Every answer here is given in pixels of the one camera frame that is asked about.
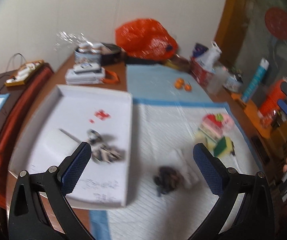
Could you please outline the pink plush toy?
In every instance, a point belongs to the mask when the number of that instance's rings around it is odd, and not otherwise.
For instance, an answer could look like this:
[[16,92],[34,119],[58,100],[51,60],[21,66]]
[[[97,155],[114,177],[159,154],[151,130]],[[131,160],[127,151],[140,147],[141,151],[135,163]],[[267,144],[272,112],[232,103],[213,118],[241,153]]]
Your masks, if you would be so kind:
[[219,113],[220,122],[222,123],[222,130],[230,131],[235,126],[235,121],[232,116],[227,113]]

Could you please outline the red plush apple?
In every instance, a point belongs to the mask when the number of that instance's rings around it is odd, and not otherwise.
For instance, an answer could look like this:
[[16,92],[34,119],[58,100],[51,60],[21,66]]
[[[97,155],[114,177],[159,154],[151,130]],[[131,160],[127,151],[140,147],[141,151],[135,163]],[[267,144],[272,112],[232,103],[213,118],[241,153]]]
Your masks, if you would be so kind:
[[212,122],[212,124],[216,125],[219,128],[223,127],[223,116],[222,114],[218,113],[218,114],[207,114],[203,117],[203,121],[205,120],[209,120]]

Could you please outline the yellow green sponge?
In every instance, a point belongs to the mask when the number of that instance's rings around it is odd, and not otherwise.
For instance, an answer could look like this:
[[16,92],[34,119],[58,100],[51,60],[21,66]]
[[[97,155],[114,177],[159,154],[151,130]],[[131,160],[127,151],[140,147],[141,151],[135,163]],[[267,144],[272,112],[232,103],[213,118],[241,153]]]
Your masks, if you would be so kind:
[[222,137],[213,149],[213,155],[219,158],[229,154],[235,155],[233,142],[230,137]]

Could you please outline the leopard print scrunchie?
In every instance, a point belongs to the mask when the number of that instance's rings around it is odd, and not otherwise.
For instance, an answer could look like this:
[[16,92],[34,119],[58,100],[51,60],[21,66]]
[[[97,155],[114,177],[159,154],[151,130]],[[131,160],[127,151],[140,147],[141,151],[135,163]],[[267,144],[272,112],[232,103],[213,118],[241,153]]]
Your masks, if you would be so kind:
[[99,162],[113,163],[122,159],[120,153],[109,146],[103,137],[93,129],[87,130],[88,142],[92,148],[92,156]]

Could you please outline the teal tall spray can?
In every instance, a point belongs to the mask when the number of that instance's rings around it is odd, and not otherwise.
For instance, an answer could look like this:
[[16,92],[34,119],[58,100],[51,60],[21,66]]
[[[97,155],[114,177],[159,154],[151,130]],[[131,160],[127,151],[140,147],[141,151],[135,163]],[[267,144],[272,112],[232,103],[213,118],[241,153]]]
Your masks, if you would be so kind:
[[258,68],[256,69],[254,76],[252,77],[252,80],[250,81],[248,87],[244,90],[240,98],[243,103],[247,103],[254,95],[255,91],[258,88],[258,85],[263,80],[268,68],[269,68],[268,60],[262,58],[258,65]]

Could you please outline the white quilted blue-edged pad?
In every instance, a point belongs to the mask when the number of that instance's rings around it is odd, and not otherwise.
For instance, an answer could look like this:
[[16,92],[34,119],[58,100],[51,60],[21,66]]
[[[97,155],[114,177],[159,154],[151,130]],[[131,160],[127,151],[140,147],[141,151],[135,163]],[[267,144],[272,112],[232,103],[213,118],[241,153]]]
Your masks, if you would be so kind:
[[[192,157],[197,131],[208,113],[231,113],[214,102],[135,99],[128,204],[90,211],[97,239],[187,239],[214,206],[217,197]],[[161,166],[188,175],[188,187],[159,196],[153,176]]]

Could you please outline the red plastic basket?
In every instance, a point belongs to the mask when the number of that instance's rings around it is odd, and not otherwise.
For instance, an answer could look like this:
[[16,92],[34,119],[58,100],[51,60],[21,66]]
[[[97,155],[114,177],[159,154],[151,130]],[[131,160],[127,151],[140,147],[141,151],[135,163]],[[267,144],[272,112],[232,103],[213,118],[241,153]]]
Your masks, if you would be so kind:
[[201,87],[206,87],[214,76],[213,71],[205,70],[193,57],[190,57],[190,73]]

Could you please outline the white plastic bag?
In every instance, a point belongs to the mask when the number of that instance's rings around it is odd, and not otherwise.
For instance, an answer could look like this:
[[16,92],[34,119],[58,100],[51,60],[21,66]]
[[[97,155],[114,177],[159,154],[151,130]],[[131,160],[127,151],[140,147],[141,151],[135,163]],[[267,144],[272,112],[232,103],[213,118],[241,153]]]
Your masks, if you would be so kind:
[[215,41],[211,42],[211,47],[196,59],[196,63],[199,64],[204,70],[212,72],[214,64],[219,60],[221,56],[221,49]]

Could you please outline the small orange tangerine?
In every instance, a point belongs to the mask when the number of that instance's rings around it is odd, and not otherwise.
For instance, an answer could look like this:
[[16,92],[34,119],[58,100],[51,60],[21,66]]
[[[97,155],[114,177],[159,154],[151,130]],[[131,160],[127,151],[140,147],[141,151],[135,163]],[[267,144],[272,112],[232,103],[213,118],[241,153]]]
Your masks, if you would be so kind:
[[187,92],[191,92],[192,91],[192,86],[190,84],[186,84],[184,89],[187,91]]
[[182,78],[178,78],[178,79],[176,79],[174,86],[176,89],[183,89],[184,84],[185,84],[184,80]]

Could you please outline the white shallow tray box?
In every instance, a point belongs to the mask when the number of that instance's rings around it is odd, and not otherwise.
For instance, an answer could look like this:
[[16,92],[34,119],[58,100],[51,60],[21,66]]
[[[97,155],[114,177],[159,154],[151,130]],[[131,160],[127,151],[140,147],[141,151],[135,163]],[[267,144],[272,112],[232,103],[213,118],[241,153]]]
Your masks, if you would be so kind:
[[67,199],[78,209],[112,209],[127,204],[131,155],[133,98],[118,90],[56,85],[21,133],[9,172],[42,173],[58,166],[97,131],[120,153],[111,164],[90,159]]

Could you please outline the small orange tangerine left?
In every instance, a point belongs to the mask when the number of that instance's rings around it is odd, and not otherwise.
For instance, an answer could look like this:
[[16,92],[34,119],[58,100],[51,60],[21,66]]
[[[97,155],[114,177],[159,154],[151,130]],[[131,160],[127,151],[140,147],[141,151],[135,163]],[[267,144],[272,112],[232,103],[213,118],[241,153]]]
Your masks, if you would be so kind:
[[174,86],[176,89],[183,89],[184,84],[185,84],[184,80],[182,78],[178,78],[178,79],[176,79]]

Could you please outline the wooden tray with items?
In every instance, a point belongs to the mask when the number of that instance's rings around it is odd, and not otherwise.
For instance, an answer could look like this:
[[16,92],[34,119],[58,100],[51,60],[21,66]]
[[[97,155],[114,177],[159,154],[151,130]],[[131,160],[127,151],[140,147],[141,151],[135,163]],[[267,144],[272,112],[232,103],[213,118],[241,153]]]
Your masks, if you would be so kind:
[[26,85],[33,75],[44,65],[43,60],[27,62],[4,82],[6,87]]

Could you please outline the light blue mat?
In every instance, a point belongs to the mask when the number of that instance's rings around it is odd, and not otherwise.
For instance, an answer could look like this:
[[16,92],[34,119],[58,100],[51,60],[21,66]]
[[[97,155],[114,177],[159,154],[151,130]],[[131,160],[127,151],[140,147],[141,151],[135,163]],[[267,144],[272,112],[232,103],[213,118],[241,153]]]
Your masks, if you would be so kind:
[[[180,72],[161,64],[126,66],[127,89],[137,99],[183,101],[183,102],[211,102],[212,100],[195,81],[185,72]],[[175,88],[175,82],[183,79],[191,85],[190,92]]]

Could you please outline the white stacked boxes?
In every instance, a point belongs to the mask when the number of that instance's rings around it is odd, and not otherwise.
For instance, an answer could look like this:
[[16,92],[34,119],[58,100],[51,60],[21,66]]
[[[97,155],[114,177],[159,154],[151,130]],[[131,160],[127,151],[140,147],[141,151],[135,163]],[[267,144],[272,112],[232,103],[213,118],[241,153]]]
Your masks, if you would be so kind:
[[105,77],[106,71],[98,63],[82,63],[67,70],[65,82],[67,85],[101,84]]

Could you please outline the orange plastic bag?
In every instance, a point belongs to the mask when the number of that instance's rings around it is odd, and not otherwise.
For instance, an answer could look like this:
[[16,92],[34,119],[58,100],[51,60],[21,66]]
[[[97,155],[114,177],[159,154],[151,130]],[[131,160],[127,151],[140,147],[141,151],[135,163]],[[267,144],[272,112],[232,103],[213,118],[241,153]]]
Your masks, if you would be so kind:
[[115,29],[115,43],[128,56],[165,61],[178,50],[176,40],[152,18],[138,18]]

